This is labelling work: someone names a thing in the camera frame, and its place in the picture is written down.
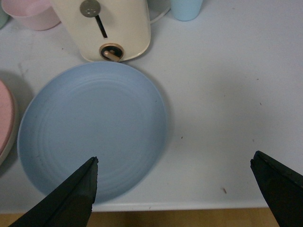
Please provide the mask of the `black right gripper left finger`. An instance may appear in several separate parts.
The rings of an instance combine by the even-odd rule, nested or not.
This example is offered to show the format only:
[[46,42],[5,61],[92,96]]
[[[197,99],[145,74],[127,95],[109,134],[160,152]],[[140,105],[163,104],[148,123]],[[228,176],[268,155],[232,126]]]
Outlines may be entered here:
[[97,193],[98,159],[90,158],[12,227],[85,227]]

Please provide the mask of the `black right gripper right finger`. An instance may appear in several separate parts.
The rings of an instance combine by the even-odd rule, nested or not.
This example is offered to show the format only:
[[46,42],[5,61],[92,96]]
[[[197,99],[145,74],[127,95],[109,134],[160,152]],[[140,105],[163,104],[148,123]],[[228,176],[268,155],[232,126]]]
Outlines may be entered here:
[[256,151],[250,167],[278,225],[301,227],[303,176],[261,151]]

